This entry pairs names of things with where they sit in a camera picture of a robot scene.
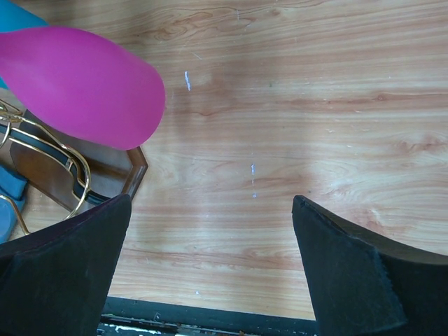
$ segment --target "wooden tray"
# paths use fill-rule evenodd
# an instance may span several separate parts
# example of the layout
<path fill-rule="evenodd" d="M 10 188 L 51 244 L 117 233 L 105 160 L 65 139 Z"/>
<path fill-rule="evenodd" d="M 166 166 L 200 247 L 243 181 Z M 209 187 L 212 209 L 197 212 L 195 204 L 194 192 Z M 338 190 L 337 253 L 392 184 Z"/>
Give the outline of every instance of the wooden tray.
<path fill-rule="evenodd" d="M 94 191 L 108 197 L 120 193 L 127 193 L 132 198 L 135 196 L 148 170 L 148 163 L 140 147 L 126 151 L 116 150 L 58 132 L 29 111 L 26 111 L 24 116 L 46 127 L 63 144 L 71 146 L 84 156 L 90 166 Z M 44 133 L 25 122 L 19 128 L 42 139 L 48 139 Z M 78 200 L 71 194 L 72 180 L 62 166 L 49 157 L 17 143 L 11 145 L 10 155 L 16 170 L 26 177 L 32 186 L 65 209 L 74 209 Z M 92 207 L 91 204 L 84 203 L 81 211 Z"/>

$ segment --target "gold metal frame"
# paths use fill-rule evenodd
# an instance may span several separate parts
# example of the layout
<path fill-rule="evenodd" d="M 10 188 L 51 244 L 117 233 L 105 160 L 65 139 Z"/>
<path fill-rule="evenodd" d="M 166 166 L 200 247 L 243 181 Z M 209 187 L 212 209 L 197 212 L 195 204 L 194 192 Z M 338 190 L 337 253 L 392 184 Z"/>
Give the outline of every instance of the gold metal frame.
<path fill-rule="evenodd" d="M 0 148 L 5 145 L 7 140 L 10 140 L 10 141 L 20 144 L 22 146 L 28 147 L 28 148 L 32 149 L 33 151 L 44 154 L 44 155 L 48 156 L 49 158 L 52 158 L 58 164 L 62 165 L 68 172 L 70 172 L 72 165 L 76 165 L 76 168 L 78 171 L 78 175 L 77 175 L 76 179 L 77 179 L 77 182 L 84 188 L 84 191 L 80 198 L 78 198 L 72 191 L 73 196 L 78 199 L 78 204 L 76 205 L 75 209 L 73 209 L 64 218 L 64 220 L 75 216 L 78 213 L 81 206 L 83 205 L 85 198 L 87 197 L 87 194 L 91 190 L 90 182 L 92 180 L 92 175 L 90 173 L 90 168 L 89 168 L 89 165 L 88 165 L 87 161 L 85 160 L 85 158 L 77 150 L 64 145 L 54 135 L 52 135 L 44 126 L 38 124 L 37 122 L 31 121 L 27 118 L 24 118 L 19 109 L 15 108 L 14 106 L 10 105 L 9 103 L 7 103 L 6 101 L 1 100 L 1 99 L 0 99 L 0 121 L 4 121 L 4 122 L 8 123 L 6 126 L 6 133 L 4 134 L 3 139 L 0 141 Z M 24 132 L 21 129 L 14 127 L 13 123 L 28 123 L 34 127 L 39 128 L 41 131 L 45 132 L 45 134 L 50 137 L 50 139 L 54 142 L 54 144 L 50 143 L 48 141 L 42 140 L 42 139 L 38 138 L 37 136 L 34 136 L 33 134 Z M 25 143 L 19 139 L 14 138 L 13 136 L 11 136 L 12 131 L 25 134 L 28 137 L 31 137 L 37 141 L 44 143 L 45 145 L 51 146 L 56 151 L 59 151 L 59 152 L 63 153 L 64 155 L 66 155 L 69 158 L 69 160 L 67 161 L 66 165 L 63 165 L 61 162 L 56 160 L 53 156 L 43 152 L 41 149 L 34 147 L 33 145 L 30 145 L 28 143 Z M 84 178 L 85 178 L 84 180 L 82 179 L 82 176 L 81 176 L 81 168 L 82 168 L 82 171 L 84 174 Z M 19 221 L 19 224 L 20 224 L 20 227 L 22 228 L 23 233 L 25 235 L 29 235 L 30 232 L 27 228 L 27 225 L 25 224 L 22 214 L 20 213 L 19 209 L 15 205 L 14 201 L 6 195 L 0 195 L 0 198 L 3 200 L 6 200 L 13 207 L 13 210 L 15 212 L 15 215 L 17 216 L 17 220 Z"/>

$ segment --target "pink balloon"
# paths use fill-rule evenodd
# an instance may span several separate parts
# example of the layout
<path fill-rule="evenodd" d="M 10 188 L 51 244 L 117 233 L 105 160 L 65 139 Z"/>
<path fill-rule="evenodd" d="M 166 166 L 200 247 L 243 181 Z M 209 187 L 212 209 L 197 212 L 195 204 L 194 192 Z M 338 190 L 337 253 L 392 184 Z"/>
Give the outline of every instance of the pink balloon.
<path fill-rule="evenodd" d="M 158 128 L 165 109 L 160 75 L 110 40 L 53 26 L 1 33 L 0 46 L 0 76 L 56 130 L 127 150 Z"/>

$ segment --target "black felt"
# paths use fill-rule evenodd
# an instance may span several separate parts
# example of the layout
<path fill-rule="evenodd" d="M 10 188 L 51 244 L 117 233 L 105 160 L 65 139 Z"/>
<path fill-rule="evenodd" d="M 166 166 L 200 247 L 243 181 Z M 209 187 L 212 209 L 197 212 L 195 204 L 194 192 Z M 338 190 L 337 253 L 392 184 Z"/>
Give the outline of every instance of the black felt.
<path fill-rule="evenodd" d="M 120 195 L 0 245 L 0 334 L 96 335 L 130 214 Z"/>
<path fill-rule="evenodd" d="M 448 257 L 400 244 L 303 196 L 293 223 L 321 336 L 448 335 Z"/>

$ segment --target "blue object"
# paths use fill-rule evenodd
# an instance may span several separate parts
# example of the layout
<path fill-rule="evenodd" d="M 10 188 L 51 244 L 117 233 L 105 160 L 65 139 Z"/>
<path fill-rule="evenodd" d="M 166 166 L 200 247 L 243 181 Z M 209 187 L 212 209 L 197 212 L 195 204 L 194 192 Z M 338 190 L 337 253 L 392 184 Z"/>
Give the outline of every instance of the blue object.
<path fill-rule="evenodd" d="M 0 194 L 11 198 L 20 211 L 25 203 L 26 186 L 27 180 L 24 177 L 0 166 Z M 8 241 L 16 222 L 17 217 L 11 204 L 0 199 L 0 244 Z"/>
<path fill-rule="evenodd" d="M 0 33 L 41 26 L 48 23 L 9 0 L 0 0 Z M 0 88 L 8 88 L 1 78 Z"/>

